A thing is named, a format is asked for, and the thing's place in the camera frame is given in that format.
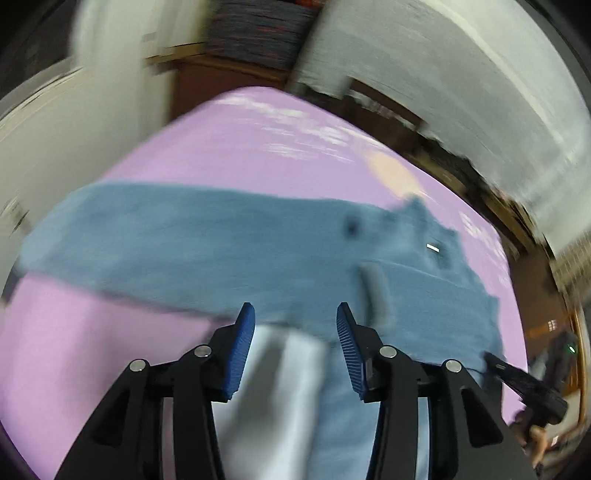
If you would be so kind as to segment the person's right hand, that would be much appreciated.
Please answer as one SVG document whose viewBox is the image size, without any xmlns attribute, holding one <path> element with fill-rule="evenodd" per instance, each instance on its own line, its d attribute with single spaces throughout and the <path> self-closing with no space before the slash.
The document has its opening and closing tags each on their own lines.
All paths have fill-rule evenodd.
<svg viewBox="0 0 591 480">
<path fill-rule="evenodd" d="M 531 423 L 532 416 L 533 414 L 528 408 L 519 411 L 509 428 L 528 457 L 537 477 L 542 478 L 543 459 L 553 445 L 557 426 L 552 424 L 547 424 L 545 427 L 534 425 Z"/>
</svg>

